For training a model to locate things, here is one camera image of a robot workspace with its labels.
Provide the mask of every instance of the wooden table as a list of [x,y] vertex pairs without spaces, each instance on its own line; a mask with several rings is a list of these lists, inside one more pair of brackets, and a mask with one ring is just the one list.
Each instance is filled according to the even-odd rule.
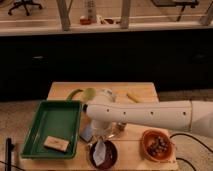
[[[116,95],[116,102],[134,103],[127,97],[127,92],[137,94],[142,102],[158,102],[153,83],[90,83],[90,82],[54,82],[48,100],[65,100],[69,93],[77,88],[110,88]],[[80,130],[90,122],[85,113],[81,114]],[[112,170],[177,170],[178,165],[173,154],[169,163],[154,163],[144,159],[139,151],[139,140],[144,130],[149,127],[127,124],[125,131],[111,139],[118,151],[118,159]],[[21,166],[27,170],[94,170],[88,160],[86,143],[78,140],[76,155],[68,160],[30,160],[21,159]]]

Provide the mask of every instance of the dark bowl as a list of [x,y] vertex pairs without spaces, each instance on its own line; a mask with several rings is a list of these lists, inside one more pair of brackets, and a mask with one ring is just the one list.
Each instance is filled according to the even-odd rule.
[[173,154],[173,145],[169,137],[154,129],[143,133],[140,148],[145,158],[155,162],[168,162]]
[[97,144],[97,142],[94,143],[90,149],[90,152],[89,152],[90,162],[92,163],[92,165],[95,168],[100,169],[100,170],[107,170],[107,169],[111,168],[117,161],[117,156],[118,156],[115,145],[111,141],[104,142],[104,144],[106,146],[105,161],[102,164],[96,166],[95,161],[93,159],[93,153],[95,152],[96,144]]

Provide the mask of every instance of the cable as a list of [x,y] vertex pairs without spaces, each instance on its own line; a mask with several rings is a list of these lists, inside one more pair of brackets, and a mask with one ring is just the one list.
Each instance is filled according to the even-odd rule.
[[170,138],[173,138],[173,137],[178,136],[178,135],[187,136],[187,137],[190,137],[190,138],[196,140],[196,141],[199,142],[201,145],[203,145],[206,149],[208,149],[211,153],[213,153],[213,150],[212,150],[210,147],[208,147],[206,144],[204,144],[202,141],[200,141],[199,139],[195,138],[195,137],[192,136],[192,135],[185,134],[185,133],[176,133],[176,134],[171,135]]
[[[1,160],[0,160],[0,163],[3,163],[3,164],[5,164],[5,165],[8,165],[6,162],[3,162],[3,161],[1,161]],[[16,168],[16,169],[19,169],[19,170],[21,170],[21,171],[26,171],[26,170],[24,170],[24,169],[22,169],[22,168],[20,168],[20,167],[18,167],[18,166],[12,165],[12,164],[11,164],[11,167],[14,167],[14,168]]]
[[[182,135],[182,136],[187,136],[187,137],[190,137],[192,139],[194,139],[195,141],[199,142],[202,146],[204,146],[206,149],[208,149],[211,153],[213,153],[213,150],[208,147],[206,144],[204,144],[202,141],[200,141],[199,139],[195,138],[194,136],[192,135],[189,135],[189,134],[185,134],[185,133],[175,133],[173,135],[170,136],[170,139],[172,139],[173,137],[175,136],[179,136],[179,135]],[[196,168],[193,166],[192,163],[190,163],[188,160],[184,159],[184,158],[181,158],[181,157],[177,157],[177,160],[182,160],[184,161],[185,163],[187,163],[188,165],[190,165],[194,171],[196,171]]]
[[187,163],[188,165],[190,165],[194,171],[197,171],[196,168],[193,166],[193,164],[191,164],[188,160],[186,160],[184,158],[181,158],[181,157],[177,157],[176,159],[184,161],[185,163]]

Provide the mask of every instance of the floor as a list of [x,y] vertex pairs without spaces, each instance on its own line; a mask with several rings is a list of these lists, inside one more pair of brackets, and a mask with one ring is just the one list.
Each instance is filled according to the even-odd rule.
[[[213,101],[213,89],[204,90],[187,90],[187,91],[170,91],[158,92],[160,101],[172,100],[205,100]],[[25,134],[33,119],[39,100],[32,101],[16,101],[16,102],[0,102],[0,160],[4,161],[5,139],[11,137],[13,143],[23,143]],[[213,139],[200,137],[208,146],[213,149]],[[198,143],[184,139],[185,151],[184,158],[190,160],[197,170],[212,171],[213,170],[213,155],[203,149]],[[177,150],[177,156],[183,156],[183,153]],[[179,171],[189,171],[191,168],[184,162],[178,161]],[[4,165],[0,163],[0,170],[3,170]]]
[[[42,4],[43,9],[29,7],[30,16],[25,15],[25,10],[20,7],[8,15],[8,10],[13,6],[14,0],[4,0],[0,3],[0,33],[1,30],[26,30],[34,29],[61,29],[60,17],[56,0],[35,0]],[[79,25],[79,19],[84,15],[83,0],[74,0],[69,17],[72,25]],[[202,0],[196,8],[186,7],[181,21],[198,21],[207,11],[211,0]],[[98,0],[96,1],[97,14],[103,18],[120,20],[122,0]],[[155,23],[155,22],[176,22],[181,11],[177,7],[156,7],[151,0],[132,0],[130,11],[130,23]]]

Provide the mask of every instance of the chair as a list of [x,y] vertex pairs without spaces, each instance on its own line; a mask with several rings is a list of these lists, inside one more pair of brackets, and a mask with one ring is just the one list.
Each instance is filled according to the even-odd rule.
[[16,8],[19,8],[19,7],[22,6],[22,5],[24,6],[24,8],[25,8],[25,10],[26,10],[26,15],[27,15],[27,16],[30,15],[30,13],[29,13],[29,11],[28,11],[28,9],[27,9],[27,5],[36,5],[36,6],[39,7],[39,9],[42,9],[41,4],[35,3],[35,2],[33,2],[33,0],[20,0],[20,1],[18,1],[18,2],[14,2],[14,6],[13,6],[12,8],[9,9],[8,14],[9,14],[9,15],[12,15],[12,10],[14,10],[14,9],[16,9]]

